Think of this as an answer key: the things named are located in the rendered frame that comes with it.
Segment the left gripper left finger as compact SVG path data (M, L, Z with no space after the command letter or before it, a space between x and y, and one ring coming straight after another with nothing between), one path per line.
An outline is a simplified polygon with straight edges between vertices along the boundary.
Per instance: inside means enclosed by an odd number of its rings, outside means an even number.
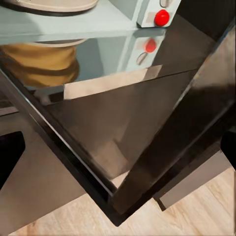
M0 136L0 190L26 149L21 131Z

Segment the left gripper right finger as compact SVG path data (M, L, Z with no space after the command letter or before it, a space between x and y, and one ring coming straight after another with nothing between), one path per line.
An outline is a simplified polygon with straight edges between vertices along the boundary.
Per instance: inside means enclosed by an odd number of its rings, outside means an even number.
M236 133L228 131L224 134L220 148L236 170Z

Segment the microwave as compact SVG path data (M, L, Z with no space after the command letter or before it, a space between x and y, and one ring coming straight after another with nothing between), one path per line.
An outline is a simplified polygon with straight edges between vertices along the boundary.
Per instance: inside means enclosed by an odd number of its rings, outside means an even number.
M236 125L236 0L0 0L0 90L118 227Z

